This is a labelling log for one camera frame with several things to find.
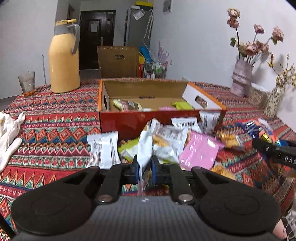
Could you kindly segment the gold oat crisp packet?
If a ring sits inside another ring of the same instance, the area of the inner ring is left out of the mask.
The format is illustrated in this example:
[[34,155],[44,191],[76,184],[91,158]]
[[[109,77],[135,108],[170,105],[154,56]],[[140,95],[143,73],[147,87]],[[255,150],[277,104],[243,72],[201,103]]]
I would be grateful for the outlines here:
[[245,152],[245,146],[238,135],[225,130],[217,130],[216,135],[224,143],[225,148]]

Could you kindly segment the grey refrigerator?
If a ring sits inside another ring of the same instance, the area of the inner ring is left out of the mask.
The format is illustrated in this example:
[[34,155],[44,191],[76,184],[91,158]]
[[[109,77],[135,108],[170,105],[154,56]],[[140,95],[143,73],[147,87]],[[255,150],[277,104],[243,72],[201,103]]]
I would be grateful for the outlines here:
[[149,48],[153,20],[153,8],[145,6],[138,6],[138,9],[129,8],[125,18],[124,46]]

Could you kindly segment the green snack packet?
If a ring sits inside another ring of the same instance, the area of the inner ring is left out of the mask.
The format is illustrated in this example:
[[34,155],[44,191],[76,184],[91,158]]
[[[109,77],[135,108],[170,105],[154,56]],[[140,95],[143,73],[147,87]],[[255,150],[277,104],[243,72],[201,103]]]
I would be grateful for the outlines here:
[[194,108],[186,101],[173,102],[172,106],[175,107],[177,110],[194,110]]

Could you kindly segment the yellow thermos jug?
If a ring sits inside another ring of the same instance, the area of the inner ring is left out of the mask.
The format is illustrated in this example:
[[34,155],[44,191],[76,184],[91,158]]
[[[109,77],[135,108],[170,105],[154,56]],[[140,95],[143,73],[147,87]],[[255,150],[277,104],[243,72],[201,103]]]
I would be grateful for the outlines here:
[[53,93],[65,93],[80,87],[79,42],[80,26],[76,19],[55,23],[49,47],[49,74]]

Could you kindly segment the glass cup with tea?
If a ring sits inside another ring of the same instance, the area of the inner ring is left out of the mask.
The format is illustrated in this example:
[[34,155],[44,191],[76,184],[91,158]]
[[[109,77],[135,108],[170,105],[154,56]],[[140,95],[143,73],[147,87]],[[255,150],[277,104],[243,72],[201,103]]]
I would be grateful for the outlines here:
[[27,71],[18,76],[23,96],[28,98],[35,93],[35,72]]

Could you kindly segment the small speckled vase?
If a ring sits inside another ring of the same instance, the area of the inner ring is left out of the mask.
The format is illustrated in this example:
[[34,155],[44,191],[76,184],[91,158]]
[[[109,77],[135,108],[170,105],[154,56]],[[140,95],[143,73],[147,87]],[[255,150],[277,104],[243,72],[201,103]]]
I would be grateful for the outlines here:
[[269,98],[267,100],[267,103],[264,109],[264,114],[268,118],[275,117],[278,111],[280,102],[282,100],[283,93],[284,93],[283,88],[279,86],[274,87],[274,89],[271,91],[271,94],[269,95]]

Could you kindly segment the black entrance door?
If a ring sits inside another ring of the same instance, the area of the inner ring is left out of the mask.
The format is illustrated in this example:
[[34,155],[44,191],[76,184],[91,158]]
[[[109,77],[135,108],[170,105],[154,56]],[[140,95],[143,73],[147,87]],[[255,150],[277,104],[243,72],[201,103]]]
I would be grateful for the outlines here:
[[82,11],[80,13],[80,70],[98,69],[98,46],[112,46],[114,39],[115,10]]

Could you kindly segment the white barcode snack packet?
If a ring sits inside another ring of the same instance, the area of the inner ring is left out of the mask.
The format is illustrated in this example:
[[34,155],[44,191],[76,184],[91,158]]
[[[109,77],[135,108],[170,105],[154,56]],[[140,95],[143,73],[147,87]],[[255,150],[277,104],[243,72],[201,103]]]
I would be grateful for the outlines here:
[[91,146],[91,150],[87,168],[98,166],[100,169],[108,170],[113,165],[120,164],[117,141],[118,132],[88,135],[87,142]]

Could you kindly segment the brown cardboard box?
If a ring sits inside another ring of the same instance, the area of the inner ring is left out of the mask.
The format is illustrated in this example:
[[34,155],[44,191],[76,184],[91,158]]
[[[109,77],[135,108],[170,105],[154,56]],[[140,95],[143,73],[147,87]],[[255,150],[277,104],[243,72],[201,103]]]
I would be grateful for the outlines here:
[[97,55],[102,78],[138,77],[138,47],[98,46]]

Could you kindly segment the blue orange snack packet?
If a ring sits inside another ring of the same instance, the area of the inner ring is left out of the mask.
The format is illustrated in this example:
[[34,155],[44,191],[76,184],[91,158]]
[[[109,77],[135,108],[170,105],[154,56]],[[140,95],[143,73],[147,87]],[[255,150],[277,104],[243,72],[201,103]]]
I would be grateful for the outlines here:
[[262,118],[252,119],[245,122],[236,122],[236,126],[241,127],[245,133],[248,133],[253,139],[259,138],[270,144],[276,146],[288,147],[289,144],[286,140],[281,140],[273,132],[273,129]]

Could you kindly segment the pink snack packet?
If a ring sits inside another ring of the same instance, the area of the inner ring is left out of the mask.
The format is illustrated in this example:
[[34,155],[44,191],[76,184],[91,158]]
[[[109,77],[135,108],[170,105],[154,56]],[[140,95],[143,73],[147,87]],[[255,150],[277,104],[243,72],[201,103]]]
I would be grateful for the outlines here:
[[179,165],[182,170],[190,171],[193,167],[202,167],[210,170],[224,144],[217,138],[191,131],[190,140],[179,156]]

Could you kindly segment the white cotton glove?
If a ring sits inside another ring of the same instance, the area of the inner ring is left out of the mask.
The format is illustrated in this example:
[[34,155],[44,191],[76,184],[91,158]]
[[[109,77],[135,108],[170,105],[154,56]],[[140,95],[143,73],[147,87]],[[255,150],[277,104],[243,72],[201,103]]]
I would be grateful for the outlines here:
[[24,121],[23,113],[14,120],[9,114],[1,112],[1,172],[6,168],[12,154],[22,144],[22,139],[17,136]]

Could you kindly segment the red orange cardboard box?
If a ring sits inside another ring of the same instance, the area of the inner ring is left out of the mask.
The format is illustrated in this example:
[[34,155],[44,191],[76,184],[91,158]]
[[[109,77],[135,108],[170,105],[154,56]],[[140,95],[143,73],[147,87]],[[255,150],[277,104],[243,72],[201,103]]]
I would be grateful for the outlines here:
[[[114,99],[139,102],[142,110],[121,111]],[[186,101],[194,110],[177,110],[173,102]],[[102,79],[99,85],[98,113],[103,133],[117,131],[120,140],[140,136],[148,121],[156,118],[169,125],[171,118],[200,118],[199,112],[220,112],[216,128],[221,127],[227,108],[214,96],[189,81],[164,79]]]

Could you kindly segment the silver striped snack bar packet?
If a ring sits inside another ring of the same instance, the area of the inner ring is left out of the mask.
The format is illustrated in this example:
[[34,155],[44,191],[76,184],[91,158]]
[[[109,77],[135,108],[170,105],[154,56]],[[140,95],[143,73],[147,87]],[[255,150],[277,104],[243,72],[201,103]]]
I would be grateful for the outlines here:
[[114,99],[112,103],[117,109],[121,111],[142,110],[142,106],[140,105],[139,102],[122,100],[122,99]]

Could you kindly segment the patterned red tablecloth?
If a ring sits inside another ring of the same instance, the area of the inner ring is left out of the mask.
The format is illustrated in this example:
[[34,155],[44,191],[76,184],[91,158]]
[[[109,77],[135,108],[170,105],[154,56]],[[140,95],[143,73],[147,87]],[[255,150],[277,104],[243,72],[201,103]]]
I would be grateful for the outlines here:
[[[84,80],[70,93],[54,94],[48,85],[37,88],[31,98],[18,96],[4,113],[17,118],[25,115],[19,137],[22,145],[1,172],[1,215],[10,230],[16,230],[11,217],[14,200],[25,192],[71,175],[89,162],[87,135],[100,131],[98,116],[99,80]],[[217,160],[229,169],[237,181],[272,194],[285,214],[293,200],[292,178],[276,176],[251,146],[251,137],[236,122],[262,118],[245,97],[236,97],[227,87],[198,83],[198,87],[227,106],[222,126],[238,134],[246,151],[221,151]]]

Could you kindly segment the white snack packet rear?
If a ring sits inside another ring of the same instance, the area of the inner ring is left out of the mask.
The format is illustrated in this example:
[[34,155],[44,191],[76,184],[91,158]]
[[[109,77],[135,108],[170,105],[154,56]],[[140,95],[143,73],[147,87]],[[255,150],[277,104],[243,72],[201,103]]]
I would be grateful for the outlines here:
[[198,125],[202,133],[210,135],[218,123],[220,112],[201,111],[199,115],[200,121]]

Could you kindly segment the white oat crisp packet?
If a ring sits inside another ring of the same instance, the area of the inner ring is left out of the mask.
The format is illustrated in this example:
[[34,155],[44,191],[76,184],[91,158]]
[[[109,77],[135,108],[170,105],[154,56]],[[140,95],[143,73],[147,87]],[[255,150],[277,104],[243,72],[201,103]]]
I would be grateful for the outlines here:
[[137,149],[137,163],[139,164],[138,195],[142,195],[144,189],[143,172],[152,156],[152,133],[151,121],[149,121],[142,130]]

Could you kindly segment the dried pink flowers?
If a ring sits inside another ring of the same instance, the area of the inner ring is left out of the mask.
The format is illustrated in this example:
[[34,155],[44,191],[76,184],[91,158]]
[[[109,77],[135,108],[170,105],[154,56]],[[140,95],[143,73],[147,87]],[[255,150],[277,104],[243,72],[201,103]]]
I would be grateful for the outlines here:
[[240,27],[240,11],[238,9],[229,8],[227,9],[228,20],[227,25],[234,29],[236,36],[230,39],[230,46],[238,50],[238,59],[243,60],[253,66],[261,57],[269,54],[270,44],[276,45],[278,42],[283,42],[284,33],[278,27],[274,27],[271,35],[266,41],[260,41],[259,35],[264,35],[265,30],[262,25],[254,24],[254,37],[251,41],[242,42],[238,28]]

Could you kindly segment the pink flower vase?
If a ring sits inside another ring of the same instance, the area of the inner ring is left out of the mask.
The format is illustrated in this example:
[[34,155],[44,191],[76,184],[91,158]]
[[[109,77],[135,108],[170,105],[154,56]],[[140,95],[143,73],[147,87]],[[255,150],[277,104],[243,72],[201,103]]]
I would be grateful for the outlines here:
[[232,73],[232,85],[230,92],[239,97],[248,95],[251,84],[252,65],[244,60],[237,59]]

